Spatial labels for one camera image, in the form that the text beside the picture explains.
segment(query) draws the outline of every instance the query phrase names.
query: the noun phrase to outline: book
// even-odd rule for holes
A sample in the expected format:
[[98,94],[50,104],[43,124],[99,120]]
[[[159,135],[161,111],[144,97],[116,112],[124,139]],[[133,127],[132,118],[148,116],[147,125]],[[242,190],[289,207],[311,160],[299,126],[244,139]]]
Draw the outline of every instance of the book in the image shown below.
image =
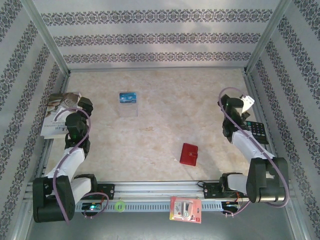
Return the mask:
[[76,108],[81,98],[79,92],[54,93],[49,96],[42,124],[41,136],[44,139],[62,139],[68,133],[66,117],[76,111],[67,111],[61,114],[55,121],[57,114],[68,108]]

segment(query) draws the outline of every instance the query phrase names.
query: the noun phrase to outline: metal corner post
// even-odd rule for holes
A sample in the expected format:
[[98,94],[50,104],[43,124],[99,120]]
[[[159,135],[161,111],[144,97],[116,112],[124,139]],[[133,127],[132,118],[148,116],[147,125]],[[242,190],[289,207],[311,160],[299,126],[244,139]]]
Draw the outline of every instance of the metal corner post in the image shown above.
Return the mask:
[[282,16],[285,14],[287,8],[289,7],[289,4],[291,3],[292,0],[280,0],[278,6],[274,10],[274,13],[271,16],[271,19],[266,26],[263,34],[261,35],[255,49],[252,52],[252,55],[248,61],[248,64],[246,66],[246,72],[250,73],[257,63],[261,53],[263,52],[267,42],[269,41],[271,35],[277,28],[277,25],[282,18]]
[[69,74],[70,70],[67,66],[67,63],[64,60],[64,57],[62,56],[62,54],[60,53],[54,38],[51,36],[33,0],[20,0],[20,1],[23,7],[25,8],[26,12],[28,13],[29,17],[31,18],[36,29],[38,30],[41,37],[43,38],[43,41],[47,45],[51,54],[53,55],[55,61],[59,65],[61,71],[63,71],[64,74]]

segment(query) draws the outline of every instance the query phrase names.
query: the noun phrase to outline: blister package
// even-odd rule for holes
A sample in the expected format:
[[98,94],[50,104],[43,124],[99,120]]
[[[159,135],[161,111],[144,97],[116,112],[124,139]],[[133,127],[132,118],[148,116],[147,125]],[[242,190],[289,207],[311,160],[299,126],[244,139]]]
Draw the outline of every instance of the blister package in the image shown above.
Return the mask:
[[200,224],[201,200],[172,196],[170,220]]

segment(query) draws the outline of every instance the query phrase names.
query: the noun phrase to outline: patterned wallpaper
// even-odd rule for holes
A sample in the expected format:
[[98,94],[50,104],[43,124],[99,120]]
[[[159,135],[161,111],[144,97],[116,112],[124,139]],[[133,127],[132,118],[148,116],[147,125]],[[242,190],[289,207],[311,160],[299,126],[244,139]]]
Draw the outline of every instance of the patterned wallpaper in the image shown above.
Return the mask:
[[251,73],[277,155],[290,175],[311,239],[320,239],[320,7],[294,0]]
[[11,235],[44,140],[48,96],[64,75],[19,0],[0,0],[0,240]]
[[34,0],[70,69],[245,67],[279,0]]

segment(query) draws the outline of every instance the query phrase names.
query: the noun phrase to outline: calculator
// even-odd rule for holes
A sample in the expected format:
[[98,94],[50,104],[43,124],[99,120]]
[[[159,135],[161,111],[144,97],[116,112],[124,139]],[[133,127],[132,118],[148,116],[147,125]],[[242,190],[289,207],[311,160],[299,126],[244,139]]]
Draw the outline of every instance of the calculator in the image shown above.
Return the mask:
[[263,123],[255,121],[243,121],[243,123],[249,128],[250,132],[258,143],[269,144],[267,140],[265,125]]

